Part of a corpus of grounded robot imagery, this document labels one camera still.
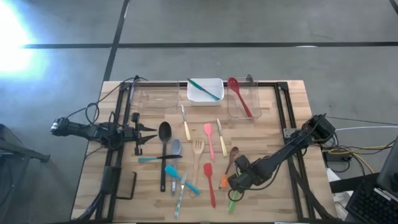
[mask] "wooden table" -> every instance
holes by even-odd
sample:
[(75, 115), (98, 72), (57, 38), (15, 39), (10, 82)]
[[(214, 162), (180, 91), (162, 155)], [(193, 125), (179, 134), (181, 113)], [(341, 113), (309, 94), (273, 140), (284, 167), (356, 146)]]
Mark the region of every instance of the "wooden table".
[[(109, 93), (120, 82), (104, 82), (101, 97)], [(297, 126), (301, 126), (311, 117), (311, 109), (308, 103), (304, 82), (301, 80), (288, 81), (290, 97), (294, 107), (294, 115)], [(201, 195), (190, 197), (189, 188), (185, 188), (182, 207), (178, 220), (174, 219), (174, 211), (178, 195), (172, 197), (170, 194), (171, 178), (167, 176), (166, 192), (160, 192), (160, 161), (139, 164), (138, 157), (134, 155), (134, 143), (129, 142), (124, 147), (121, 181), (118, 195), (127, 196), (131, 190), (133, 178), (132, 172), (137, 172), (137, 184), (132, 200), (117, 200), (115, 205), (114, 222), (273, 222), (273, 221), (296, 221), (292, 186), (290, 183), (287, 163), (284, 162), (280, 168), (275, 182), (265, 190), (246, 191), (242, 201), (236, 204), (233, 214), (227, 214), (229, 205), (227, 191), (218, 190), (220, 177), (228, 164), (228, 158), (224, 158), (221, 151), (220, 139), (217, 131), (216, 118), (219, 118), (223, 127), (224, 141), (228, 152), (233, 146), (239, 147), (240, 153), (245, 154), (250, 161), (259, 157), (273, 154), (280, 149), (284, 143), (280, 130), (279, 114), (273, 88), (259, 87), (259, 101), (262, 116), (254, 121), (236, 121), (231, 119), (228, 113), (228, 104), (224, 100), (221, 106), (190, 106), (187, 99), (186, 88), (180, 87), (180, 103), (178, 108), (171, 111), (141, 113), (141, 123), (147, 127), (158, 129), (163, 121), (170, 123), (172, 127), (172, 139), (182, 142), (182, 159), (178, 162), (178, 172), (186, 172), (187, 180), (192, 179), (193, 152), (191, 143), (185, 137), (184, 126), (180, 105), (184, 105), (187, 112), (187, 122), (191, 137), (203, 137), (206, 146), (201, 155), (198, 184)], [(101, 114), (98, 122), (108, 120), (111, 111), (116, 105), (118, 93), (115, 91), (99, 104)], [(212, 123), (212, 141), (216, 154), (216, 161), (212, 162), (208, 140), (203, 131), (205, 123)], [(100, 145), (91, 142), (87, 153), (97, 149)], [(161, 156), (162, 143), (158, 137), (148, 141), (143, 147), (143, 156)], [(92, 202), (100, 189), (104, 169), (106, 150), (102, 149), (88, 157), (84, 162), (79, 188), (73, 207), (72, 218), (81, 215)], [(318, 147), (308, 148), (304, 157), (307, 168), (308, 180), (311, 191), (319, 202), (330, 214), (336, 216), (336, 210), (321, 152)], [(213, 189), (215, 190), (216, 208), (210, 203), (208, 180), (204, 175), (204, 163), (212, 162), (213, 166)], [(303, 193), (300, 192), (304, 214), (307, 211)]]

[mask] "gray floor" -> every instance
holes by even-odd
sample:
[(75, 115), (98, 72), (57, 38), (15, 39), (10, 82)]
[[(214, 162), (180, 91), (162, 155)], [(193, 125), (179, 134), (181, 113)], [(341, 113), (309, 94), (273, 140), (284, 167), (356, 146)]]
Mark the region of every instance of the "gray floor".
[[(0, 44), (17, 36), (26, 37), (22, 44), (111, 43), (122, 3), (0, 1), (0, 9), (14, 15), (8, 18), (13, 26), (5, 26)], [(388, 0), (135, 0), (127, 11), (121, 42), (398, 41), (397, 22)], [(0, 52), (0, 123), (30, 147), (51, 154), (48, 164), (31, 162), (7, 223), (68, 220), (87, 141), (54, 137), (50, 127), (54, 118), (98, 99), (110, 49), (7, 46)], [(313, 113), (398, 123), (397, 58), (397, 47), (119, 49), (110, 79), (135, 74), (150, 80), (246, 74), (263, 80), (302, 79)], [(74, 119), (86, 122), (83, 114)], [(337, 128), (375, 125), (330, 121)], [(398, 129), (338, 132), (341, 144), (353, 146), (383, 145), (397, 134)], [(364, 158), (377, 171), (386, 156), (382, 152)], [(355, 161), (348, 172), (339, 174), (358, 175)]]

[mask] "gray spoon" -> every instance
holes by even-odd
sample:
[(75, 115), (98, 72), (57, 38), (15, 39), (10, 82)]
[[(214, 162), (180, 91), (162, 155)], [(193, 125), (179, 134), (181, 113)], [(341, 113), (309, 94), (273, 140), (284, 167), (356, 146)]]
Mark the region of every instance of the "gray spoon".
[[(163, 142), (163, 154), (162, 156), (166, 156), (167, 150), (167, 141), (172, 137), (172, 127), (167, 122), (163, 122), (159, 126), (159, 138)], [(162, 167), (161, 167), (161, 175), (160, 175), (160, 191), (166, 191), (166, 159), (162, 159)]]
[[(181, 153), (181, 142), (178, 139), (174, 139), (172, 141), (172, 154), (179, 155), (180, 153)], [(175, 170), (177, 170), (177, 160), (176, 159), (173, 159), (173, 167)], [(175, 177), (172, 177), (172, 196), (175, 195), (176, 181), (177, 181), (177, 179)]]

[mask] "white cable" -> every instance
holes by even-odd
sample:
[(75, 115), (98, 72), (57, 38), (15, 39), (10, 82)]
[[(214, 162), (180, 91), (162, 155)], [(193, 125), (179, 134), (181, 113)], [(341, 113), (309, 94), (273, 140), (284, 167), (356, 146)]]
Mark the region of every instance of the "white cable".
[(368, 126), (368, 127), (339, 128), (336, 129), (335, 131), (346, 131), (346, 130), (366, 129), (366, 128), (398, 128), (398, 126)]

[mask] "black spoon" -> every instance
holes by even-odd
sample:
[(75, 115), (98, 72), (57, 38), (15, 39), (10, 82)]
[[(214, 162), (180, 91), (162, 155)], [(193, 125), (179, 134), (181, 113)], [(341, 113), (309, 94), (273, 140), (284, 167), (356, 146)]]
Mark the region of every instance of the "black spoon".
[[(159, 127), (159, 137), (163, 142), (163, 156), (166, 156), (167, 141), (172, 137), (172, 127), (167, 122), (163, 122)], [(160, 191), (166, 191), (166, 159), (162, 159), (162, 170), (160, 175)]]

